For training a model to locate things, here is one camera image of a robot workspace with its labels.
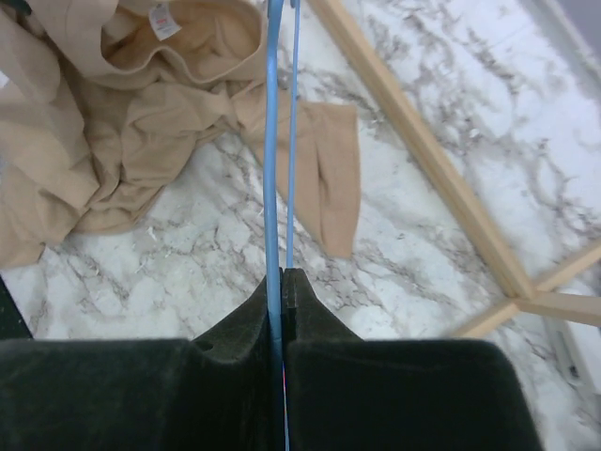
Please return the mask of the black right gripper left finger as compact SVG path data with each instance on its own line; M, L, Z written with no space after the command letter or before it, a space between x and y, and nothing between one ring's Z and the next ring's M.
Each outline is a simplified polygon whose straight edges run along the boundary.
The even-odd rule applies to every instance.
M193 340L1 339L5 450L271 450L266 289Z

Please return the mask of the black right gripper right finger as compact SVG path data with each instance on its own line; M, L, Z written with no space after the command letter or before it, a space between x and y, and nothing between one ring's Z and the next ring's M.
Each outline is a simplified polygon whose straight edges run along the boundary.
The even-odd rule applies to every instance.
M285 381L294 450L538 450L516 371L474 339L363 340L282 275Z

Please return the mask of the blue wire hanger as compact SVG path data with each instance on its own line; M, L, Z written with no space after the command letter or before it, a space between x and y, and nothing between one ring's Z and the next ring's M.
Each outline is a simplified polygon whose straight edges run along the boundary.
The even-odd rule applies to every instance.
M288 154L288 194L286 220L285 264L293 267L294 251L294 205L297 148L298 111L298 62L301 3L292 1L295 10L294 46L290 80L290 123ZM267 310L270 326L271 378L273 389L274 442L277 450L290 448L287 408L285 397L284 326L282 325L281 272L278 247L278 221L276 199L276 154L278 134L278 42L284 3L269 1L267 7L267 56L266 56L266 118L263 160L263 200L265 255L267 265Z

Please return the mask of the beige t shirt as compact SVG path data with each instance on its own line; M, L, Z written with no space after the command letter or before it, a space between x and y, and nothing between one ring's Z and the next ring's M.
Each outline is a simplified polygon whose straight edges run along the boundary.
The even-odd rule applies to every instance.
M225 132L261 156L263 13L247 1L1 8L1 265L135 225Z

